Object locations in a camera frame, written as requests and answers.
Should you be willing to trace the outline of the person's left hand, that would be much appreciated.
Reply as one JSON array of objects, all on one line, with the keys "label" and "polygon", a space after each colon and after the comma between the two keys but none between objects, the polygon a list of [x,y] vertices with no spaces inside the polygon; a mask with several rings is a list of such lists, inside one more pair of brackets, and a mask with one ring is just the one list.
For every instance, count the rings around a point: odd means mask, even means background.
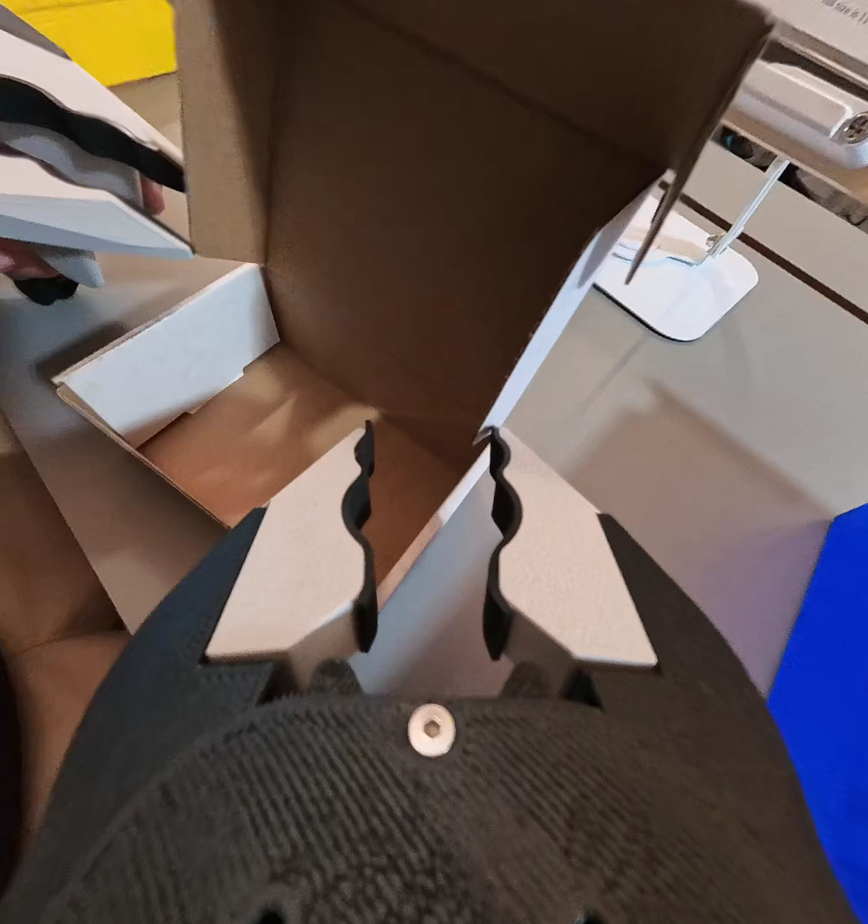
[{"label": "person's left hand", "polygon": [[12,280],[54,279],[61,274],[29,245],[0,237],[0,274]]}]

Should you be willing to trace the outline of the printed instruction sheet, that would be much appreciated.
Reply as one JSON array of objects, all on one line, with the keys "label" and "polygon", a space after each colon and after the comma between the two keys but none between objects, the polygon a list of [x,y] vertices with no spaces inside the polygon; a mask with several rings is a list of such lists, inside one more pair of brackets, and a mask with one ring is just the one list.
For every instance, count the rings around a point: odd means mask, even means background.
[{"label": "printed instruction sheet", "polygon": [[791,26],[842,50],[868,49],[868,1],[775,1],[776,15]]}]

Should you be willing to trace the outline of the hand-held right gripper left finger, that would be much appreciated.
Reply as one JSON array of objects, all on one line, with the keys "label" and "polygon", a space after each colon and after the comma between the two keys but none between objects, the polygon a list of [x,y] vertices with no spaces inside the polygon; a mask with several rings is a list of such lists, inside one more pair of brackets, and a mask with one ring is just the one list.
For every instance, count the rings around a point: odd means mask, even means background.
[{"label": "hand-held right gripper left finger", "polygon": [[268,502],[209,639],[210,662],[321,663],[370,650],[379,604],[364,527],[374,467],[366,422]]}]

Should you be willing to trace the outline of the blue plastic bin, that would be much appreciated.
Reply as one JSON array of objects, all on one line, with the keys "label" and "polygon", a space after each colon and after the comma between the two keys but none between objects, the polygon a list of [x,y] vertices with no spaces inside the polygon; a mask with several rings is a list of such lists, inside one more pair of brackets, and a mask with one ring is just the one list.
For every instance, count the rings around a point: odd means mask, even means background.
[{"label": "blue plastic bin", "polygon": [[868,922],[868,502],[829,527],[767,706],[833,871]]}]

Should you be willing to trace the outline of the white cardboard mailer box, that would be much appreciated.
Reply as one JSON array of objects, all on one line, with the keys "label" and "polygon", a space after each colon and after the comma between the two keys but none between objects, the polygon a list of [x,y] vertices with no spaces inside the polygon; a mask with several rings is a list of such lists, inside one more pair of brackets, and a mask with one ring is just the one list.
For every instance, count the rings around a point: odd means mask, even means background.
[{"label": "white cardboard mailer box", "polygon": [[[232,534],[366,422],[379,611],[772,32],[750,2],[181,2],[191,241],[239,266],[57,393]],[[238,577],[145,625],[205,651]]]}]

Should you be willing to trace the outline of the person's beige pants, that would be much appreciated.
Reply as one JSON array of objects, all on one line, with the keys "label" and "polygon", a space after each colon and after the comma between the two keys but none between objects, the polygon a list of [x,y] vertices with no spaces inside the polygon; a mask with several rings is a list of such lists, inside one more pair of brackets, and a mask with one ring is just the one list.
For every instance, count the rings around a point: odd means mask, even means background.
[{"label": "person's beige pants", "polygon": [[22,723],[25,836],[128,631],[0,411],[0,651]]}]

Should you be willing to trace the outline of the yellow plastic bin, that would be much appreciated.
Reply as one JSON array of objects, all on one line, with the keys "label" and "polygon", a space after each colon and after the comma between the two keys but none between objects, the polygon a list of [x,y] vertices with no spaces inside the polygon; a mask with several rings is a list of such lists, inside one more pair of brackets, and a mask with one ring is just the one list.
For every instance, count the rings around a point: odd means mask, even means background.
[{"label": "yellow plastic bin", "polygon": [[166,1],[1,1],[107,87],[174,73]]}]

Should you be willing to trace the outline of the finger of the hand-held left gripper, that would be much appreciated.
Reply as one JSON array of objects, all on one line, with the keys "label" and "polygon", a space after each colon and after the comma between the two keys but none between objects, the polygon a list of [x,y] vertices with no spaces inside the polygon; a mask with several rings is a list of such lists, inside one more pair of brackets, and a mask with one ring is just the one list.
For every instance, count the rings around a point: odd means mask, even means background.
[{"label": "finger of the hand-held left gripper", "polygon": [[186,239],[146,210],[138,169],[29,126],[0,126],[0,237],[35,246],[89,287],[104,284],[96,251],[193,257]]},{"label": "finger of the hand-held left gripper", "polygon": [[0,142],[36,155],[54,145],[98,170],[118,165],[177,192],[186,190],[176,147],[80,65],[46,42],[3,29],[0,18]]}]

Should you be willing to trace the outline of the white and wooden document stand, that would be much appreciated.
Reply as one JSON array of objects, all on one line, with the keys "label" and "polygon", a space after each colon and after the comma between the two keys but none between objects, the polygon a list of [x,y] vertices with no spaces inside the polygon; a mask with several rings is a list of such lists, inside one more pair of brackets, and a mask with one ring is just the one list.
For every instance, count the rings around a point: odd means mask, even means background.
[{"label": "white and wooden document stand", "polygon": [[753,64],[723,118],[734,137],[774,158],[725,232],[706,235],[671,214],[636,269],[656,202],[640,208],[595,285],[653,333],[690,343],[707,334],[758,282],[732,245],[789,167],[868,207],[868,49],[819,40],[778,17],[767,50]]}]

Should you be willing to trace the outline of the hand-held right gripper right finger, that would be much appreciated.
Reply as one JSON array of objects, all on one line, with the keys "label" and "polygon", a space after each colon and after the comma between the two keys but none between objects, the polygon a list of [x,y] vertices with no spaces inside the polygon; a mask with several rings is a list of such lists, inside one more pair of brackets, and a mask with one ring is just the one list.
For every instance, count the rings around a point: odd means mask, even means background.
[{"label": "hand-held right gripper right finger", "polygon": [[659,660],[602,514],[504,428],[487,434],[498,542],[482,630],[497,662],[542,668],[654,668]]}]

